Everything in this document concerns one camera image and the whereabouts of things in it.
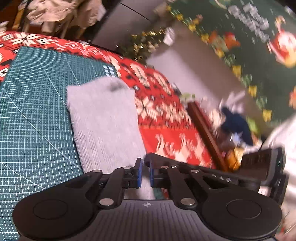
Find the red tablecloth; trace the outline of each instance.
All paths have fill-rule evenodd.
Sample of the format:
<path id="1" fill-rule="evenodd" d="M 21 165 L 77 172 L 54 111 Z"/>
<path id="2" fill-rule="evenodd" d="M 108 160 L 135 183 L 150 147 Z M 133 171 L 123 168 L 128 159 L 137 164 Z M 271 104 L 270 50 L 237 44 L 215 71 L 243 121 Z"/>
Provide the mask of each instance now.
<path id="1" fill-rule="evenodd" d="M 178 161 L 214 167 L 191 119 L 160 72 L 100 48 L 56 37 L 21 32 L 0 33 L 0 81 L 20 47 L 52 49 L 112 63 L 135 90 L 139 129 L 146 151 Z"/>

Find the grid line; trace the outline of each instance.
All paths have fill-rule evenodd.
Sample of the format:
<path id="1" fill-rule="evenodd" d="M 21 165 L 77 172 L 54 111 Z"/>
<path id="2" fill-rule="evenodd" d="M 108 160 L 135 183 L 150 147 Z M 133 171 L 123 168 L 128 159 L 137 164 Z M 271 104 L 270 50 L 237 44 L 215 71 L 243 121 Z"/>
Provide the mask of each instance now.
<path id="1" fill-rule="evenodd" d="M 0 237 L 17 240 L 12 210 L 24 197 L 82 174 L 66 86 L 116 77 L 100 61 L 23 47 L 0 92 Z"/>

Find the ribbed gray panel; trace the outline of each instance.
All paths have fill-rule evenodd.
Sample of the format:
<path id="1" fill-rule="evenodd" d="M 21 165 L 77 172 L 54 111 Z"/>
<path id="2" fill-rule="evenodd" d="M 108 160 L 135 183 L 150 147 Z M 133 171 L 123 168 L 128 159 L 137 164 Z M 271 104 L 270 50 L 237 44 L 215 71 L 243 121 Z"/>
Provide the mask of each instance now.
<path id="1" fill-rule="evenodd" d="M 211 232 L 193 211 L 171 200 L 123 200 L 99 213 L 91 226 L 67 241 L 227 241 Z"/>

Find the black device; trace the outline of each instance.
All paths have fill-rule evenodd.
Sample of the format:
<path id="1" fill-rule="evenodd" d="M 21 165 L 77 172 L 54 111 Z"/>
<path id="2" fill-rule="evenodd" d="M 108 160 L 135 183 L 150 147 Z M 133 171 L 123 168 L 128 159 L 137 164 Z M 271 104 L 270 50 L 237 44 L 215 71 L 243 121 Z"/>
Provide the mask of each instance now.
<path id="1" fill-rule="evenodd" d="M 274 240 L 279 204 L 240 187 L 260 180 L 154 153 L 144 163 L 151 186 L 166 188 L 170 200 L 123 199 L 141 186 L 138 158 L 134 167 L 93 170 L 21 200 L 12 213 L 19 240 Z"/>

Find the christmas tree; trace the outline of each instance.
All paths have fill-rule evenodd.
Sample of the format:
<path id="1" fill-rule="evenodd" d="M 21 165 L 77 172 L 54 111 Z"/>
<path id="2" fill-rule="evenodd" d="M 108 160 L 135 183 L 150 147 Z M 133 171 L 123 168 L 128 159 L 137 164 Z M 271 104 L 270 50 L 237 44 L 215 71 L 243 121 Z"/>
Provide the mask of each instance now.
<path id="1" fill-rule="evenodd" d="M 133 34 L 130 42 L 125 46 L 119 46 L 117 51 L 124 57 L 146 64 L 150 54 L 162 43 L 164 35 L 165 30 L 162 28 L 159 31 L 152 29 L 149 32 Z"/>

